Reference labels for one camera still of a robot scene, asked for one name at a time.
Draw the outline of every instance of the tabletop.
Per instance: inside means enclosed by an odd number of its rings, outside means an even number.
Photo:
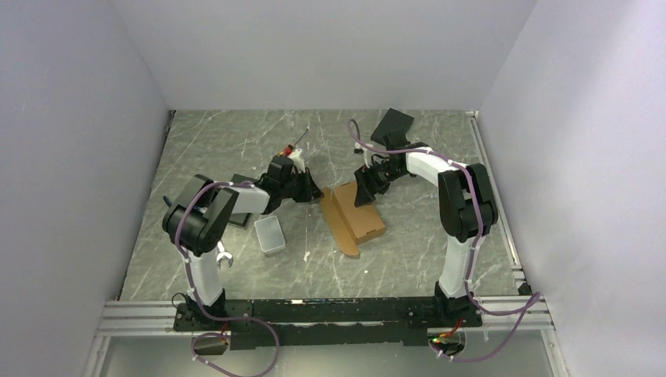
[[[462,163],[481,162],[461,111],[409,111],[407,134]],[[353,181],[363,158],[353,154],[346,121],[355,118],[369,141],[386,110],[178,111],[152,185],[141,229],[120,296],[165,300],[187,289],[180,255],[162,230],[163,196],[176,198],[194,174],[216,181],[234,174],[258,178],[271,158],[300,142],[306,166],[320,188]],[[386,233],[359,246],[359,258],[337,247],[318,203],[284,200],[276,215],[287,246],[264,256],[254,230],[227,226],[223,242],[234,255],[219,277],[227,298],[351,298],[432,295],[444,266],[447,235],[439,218],[437,190],[422,178],[400,178],[375,201]],[[500,227],[480,250],[473,289],[478,295],[516,295],[511,262]]]

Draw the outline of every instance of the gray container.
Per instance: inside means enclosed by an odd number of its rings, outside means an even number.
[[[254,228],[257,230],[259,245],[262,247],[264,255],[276,253],[284,249],[287,245],[277,216],[268,216],[267,218],[255,221]]]

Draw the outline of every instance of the black square object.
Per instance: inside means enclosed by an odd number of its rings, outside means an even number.
[[[241,183],[245,181],[257,183],[257,179],[245,177],[244,175],[240,174],[234,174],[233,177],[231,177],[231,182],[233,183]],[[232,214],[231,217],[229,217],[229,224],[238,226],[240,228],[245,228],[249,219],[250,214]]]
[[[413,123],[413,117],[390,108],[379,122],[377,128],[375,128],[375,131],[370,136],[370,140],[379,145],[384,145],[384,136],[390,133],[400,134],[406,140],[404,136],[412,128]]]

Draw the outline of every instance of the white wall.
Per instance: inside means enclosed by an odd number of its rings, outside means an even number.
[[[170,108],[478,109],[536,0],[113,0]]]
[[[539,2],[481,107],[574,376],[666,374],[666,2]]]
[[[167,107],[110,3],[0,0],[0,375],[80,375]]]

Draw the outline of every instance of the white plastic container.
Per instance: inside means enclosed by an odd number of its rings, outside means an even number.
[[[268,256],[284,249],[287,241],[284,240],[282,227],[277,216],[268,216],[254,222],[254,228],[259,237],[259,246],[262,247],[264,255]]]

